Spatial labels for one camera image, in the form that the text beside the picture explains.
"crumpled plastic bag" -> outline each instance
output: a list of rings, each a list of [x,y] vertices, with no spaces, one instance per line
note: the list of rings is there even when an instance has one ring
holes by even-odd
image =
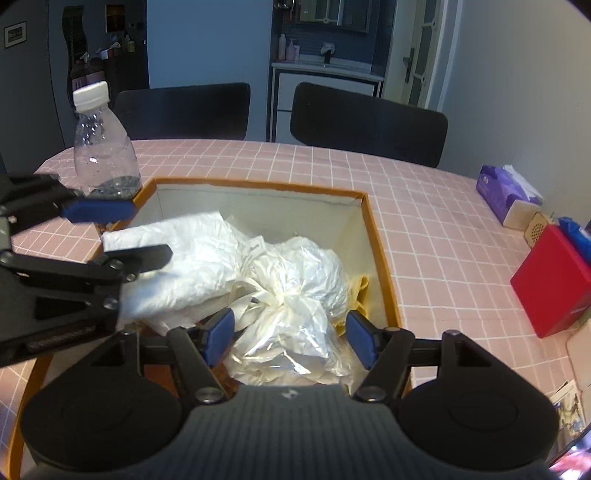
[[[145,320],[158,333],[191,326],[223,308],[241,274],[243,243],[219,212],[162,220],[102,235],[105,251],[168,244],[173,251],[162,269],[124,284],[120,319]],[[199,305],[214,305],[202,308]]]
[[[237,320],[246,329],[225,360],[229,375],[247,385],[350,386],[361,364],[331,324],[349,303],[337,255],[303,237],[276,245],[254,240],[242,275],[259,289],[257,315],[249,325]]]

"blue gripper pad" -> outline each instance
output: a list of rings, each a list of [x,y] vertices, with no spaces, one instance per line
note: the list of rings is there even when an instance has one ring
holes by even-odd
[[[375,342],[377,331],[378,329],[357,310],[351,310],[347,314],[345,324],[347,340],[367,370],[370,370],[378,359],[378,346]]]
[[[130,220],[135,211],[134,203],[129,200],[81,199],[64,208],[61,217],[71,223],[112,223]]]
[[[203,359],[208,366],[215,367],[234,336],[234,312],[228,308],[220,310],[202,328],[206,335]]]

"chair backrest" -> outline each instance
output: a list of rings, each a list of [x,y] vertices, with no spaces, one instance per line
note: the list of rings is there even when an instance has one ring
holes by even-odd
[[[439,112],[334,88],[300,83],[291,134],[306,145],[437,167],[447,135]]]
[[[131,140],[244,140],[250,101],[247,83],[127,90],[113,111]]]

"doorway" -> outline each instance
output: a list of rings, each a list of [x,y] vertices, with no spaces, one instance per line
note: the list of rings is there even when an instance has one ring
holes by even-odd
[[[382,98],[440,110],[463,0],[398,0]]]
[[[441,3],[442,0],[417,0],[413,41],[408,55],[402,58],[406,72],[401,103],[425,106],[441,29]]]

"countertop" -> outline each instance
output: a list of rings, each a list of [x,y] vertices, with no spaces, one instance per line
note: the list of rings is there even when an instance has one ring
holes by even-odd
[[[274,61],[271,66],[275,69],[293,70],[295,72],[320,72],[327,75],[338,75],[351,77],[360,80],[370,80],[372,82],[383,82],[384,77],[371,73],[371,65],[365,66],[356,61],[343,61],[337,63],[340,59],[332,59],[328,65],[318,61],[300,60],[298,63],[291,61]]]
[[[371,155],[324,148],[221,140],[134,141],[144,181],[152,176],[208,176],[317,184],[368,192],[403,326],[417,337],[461,330],[549,394],[573,378],[566,352],[571,331],[536,337],[509,279],[529,247],[503,228],[475,191],[475,180]],[[76,186],[73,151],[47,160]],[[92,225],[55,219],[13,237],[18,253],[89,259]],[[32,361],[0,371],[0,471]],[[434,378],[415,369],[415,385]]]

